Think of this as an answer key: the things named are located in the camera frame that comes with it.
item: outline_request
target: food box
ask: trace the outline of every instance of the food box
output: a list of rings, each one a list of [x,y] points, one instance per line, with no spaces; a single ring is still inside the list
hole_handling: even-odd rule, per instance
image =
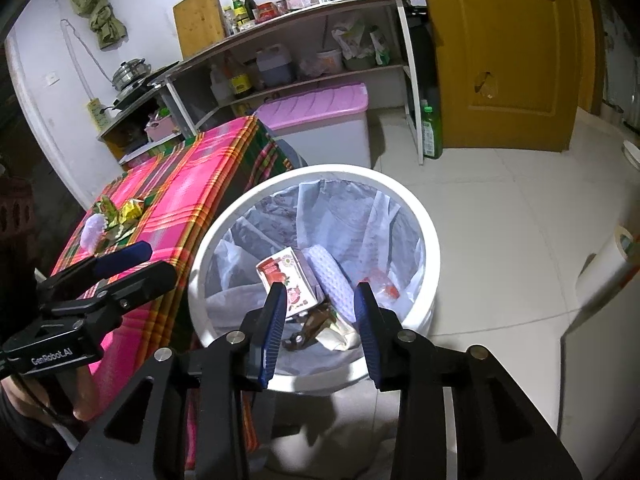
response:
[[[271,283],[287,287],[287,317],[304,312],[324,301],[324,292],[302,252],[287,247],[255,266],[267,292]]]

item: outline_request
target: pot lid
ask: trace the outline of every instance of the pot lid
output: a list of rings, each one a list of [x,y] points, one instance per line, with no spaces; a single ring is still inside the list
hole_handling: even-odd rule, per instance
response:
[[[113,74],[113,79],[117,79],[121,74],[128,72],[129,70],[132,70],[137,65],[144,62],[145,62],[144,59],[138,59],[138,58],[131,59],[129,61],[123,61],[120,64],[120,68],[116,70],[115,74]]]

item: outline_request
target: green towel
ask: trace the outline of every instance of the green towel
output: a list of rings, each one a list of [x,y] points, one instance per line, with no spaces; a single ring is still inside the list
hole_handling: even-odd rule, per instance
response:
[[[107,0],[71,0],[71,5],[76,14],[89,18],[89,28],[97,34],[101,49],[127,35],[126,27],[113,15]]]

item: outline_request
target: green bottle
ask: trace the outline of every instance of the green bottle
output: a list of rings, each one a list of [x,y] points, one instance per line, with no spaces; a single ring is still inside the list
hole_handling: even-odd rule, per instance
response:
[[[422,150],[428,158],[440,158],[442,155],[442,127],[439,115],[424,99],[420,102],[422,108]]]

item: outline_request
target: table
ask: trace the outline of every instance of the table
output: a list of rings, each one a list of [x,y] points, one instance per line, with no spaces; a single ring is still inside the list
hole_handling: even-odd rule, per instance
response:
[[[136,231],[118,245],[147,241],[154,250],[150,261],[165,260],[174,265],[178,282],[162,298],[126,314],[122,325],[102,342],[104,357],[90,366],[98,387],[100,410],[156,349],[172,346],[185,351],[190,347],[193,327],[186,285],[202,237],[217,215],[242,193],[290,169],[289,161],[262,123],[251,116],[197,134],[104,188],[102,194],[116,206],[129,198],[146,199],[149,205]],[[67,243],[54,272],[89,255],[79,246],[83,225],[84,220]],[[101,285],[86,295],[92,295]]]

